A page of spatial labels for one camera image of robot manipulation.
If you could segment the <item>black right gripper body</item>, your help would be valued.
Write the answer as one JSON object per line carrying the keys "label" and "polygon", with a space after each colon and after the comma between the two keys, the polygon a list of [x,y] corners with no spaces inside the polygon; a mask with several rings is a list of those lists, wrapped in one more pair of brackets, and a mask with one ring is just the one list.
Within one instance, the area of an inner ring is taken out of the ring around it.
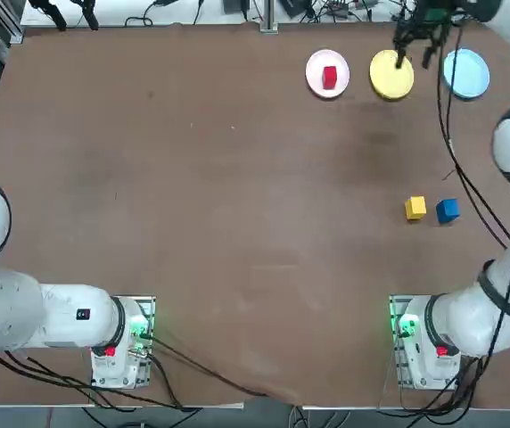
{"label": "black right gripper body", "polygon": [[450,21],[457,2],[450,0],[415,1],[409,12],[403,7],[397,21],[398,32],[421,32],[435,29]]}

